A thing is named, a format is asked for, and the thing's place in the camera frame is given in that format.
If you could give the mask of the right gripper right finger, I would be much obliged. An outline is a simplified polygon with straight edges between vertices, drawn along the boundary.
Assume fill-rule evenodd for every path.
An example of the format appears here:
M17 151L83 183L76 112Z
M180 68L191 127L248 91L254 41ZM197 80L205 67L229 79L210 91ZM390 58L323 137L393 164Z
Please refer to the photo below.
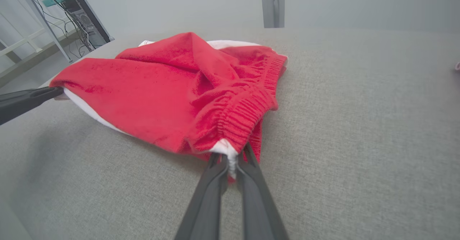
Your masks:
M246 156L237 161L237 186L243 195L243 236L245 240L288 240L274 199L247 143L242 151Z

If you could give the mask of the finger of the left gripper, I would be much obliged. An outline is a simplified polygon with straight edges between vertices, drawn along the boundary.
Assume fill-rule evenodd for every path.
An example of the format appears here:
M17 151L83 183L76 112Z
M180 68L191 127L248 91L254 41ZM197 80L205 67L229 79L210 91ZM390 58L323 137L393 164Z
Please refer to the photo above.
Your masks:
M0 95L0 124L5 124L63 93L64 89L61 87L43 87L2 94Z

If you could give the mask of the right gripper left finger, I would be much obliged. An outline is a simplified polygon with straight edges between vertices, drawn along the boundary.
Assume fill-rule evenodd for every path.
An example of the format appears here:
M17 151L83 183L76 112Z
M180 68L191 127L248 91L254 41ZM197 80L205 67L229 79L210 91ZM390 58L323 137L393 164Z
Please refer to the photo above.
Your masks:
M174 239L220 239L221 197L228 188L228 170L228 158L212 153Z

